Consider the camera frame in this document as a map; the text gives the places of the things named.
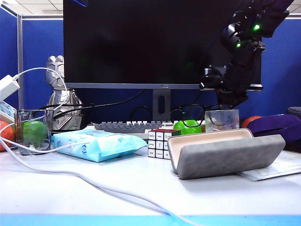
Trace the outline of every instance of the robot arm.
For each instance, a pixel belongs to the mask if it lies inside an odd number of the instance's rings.
[[[288,16],[293,0],[253,0],[244,10],[233,15],[222,35],[222,44],[232,54],[224,68],[209,67],[201,88],[215,88],[219,103],[232,106],[247,100],[255,62],[265,50],[262,37],[272,37],[275,29]]]

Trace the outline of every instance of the rubik's cube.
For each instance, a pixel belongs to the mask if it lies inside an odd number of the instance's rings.
[[[148,156],[170,159],[167,141],[170,137],[181,135],[179,129],[154,129],[149,131]]]

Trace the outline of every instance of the blue partition wall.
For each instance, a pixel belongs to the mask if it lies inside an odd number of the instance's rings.
[[[63,55],[63,21],[24,19],[23,69],[46,67],[49,56]],[[47,105],[52,88],[45,81],[45,70],[23,75],[24,108],[39,109]]]
[[[0,79],[18,72],[17,19],[14,15],[0,8]],[[18,107],[18,92],[5,102]]]
[[[63,55],[62,20],[25,20],[24,69],[45,66],[50,55]],[[301,20],[286,19],[275,31],[273,38],[264,39],[266,51],[262,54],[261,92],[248,92],[249,99],[238,106],[240,118],[253,115],[286,113],[290,106],[301,106]],[[51,87],[45,82],[45,72],[32,72],[25,78],[24,103],[26,108],[44,106]],[[78,89],[83,103],[106,104],[119,102],[134,96],[139,90],[130,89]],[[213,91],[172,90],[172,107],[192,103],[210,105],[216,102]],[[131,112],[139,106],[152,109],[151,90],[146,90],[135,100],[118,106],[103,107],[85,111],[87,122],[127,121]],[[146,108],[134,114],[133,120],[151,120]]]

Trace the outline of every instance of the monitor stand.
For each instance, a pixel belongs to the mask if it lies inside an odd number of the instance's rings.
[[[154,121],[170,121],[171,90],[153,89],[152,91],[152,119]]]

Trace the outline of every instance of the keyboard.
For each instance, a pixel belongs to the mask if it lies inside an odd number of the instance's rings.
[[[110,133],[126,133],[136,135],[142,139],[148,138],[148,131],[152,129],[172,129],[176,121],[106,121],[102,123],[91,123],[97,130],[103,130]]]

